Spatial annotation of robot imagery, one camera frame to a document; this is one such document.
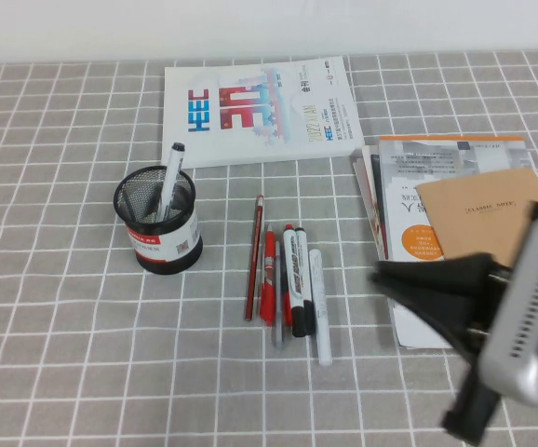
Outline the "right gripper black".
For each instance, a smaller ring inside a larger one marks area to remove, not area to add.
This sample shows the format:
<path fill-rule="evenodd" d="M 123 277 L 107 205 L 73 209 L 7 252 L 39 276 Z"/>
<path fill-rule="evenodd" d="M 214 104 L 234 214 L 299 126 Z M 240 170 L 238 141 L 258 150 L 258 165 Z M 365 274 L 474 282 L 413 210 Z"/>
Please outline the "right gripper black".
<path fill-rule="evenodd" d="M 538 406 L 538 202 L 511 267 L 489 253 L 380 261 L 370 279 L 392 300 L 398 343 L 472 361 L 442 425 L 478 445 L 504 398 Z"/>

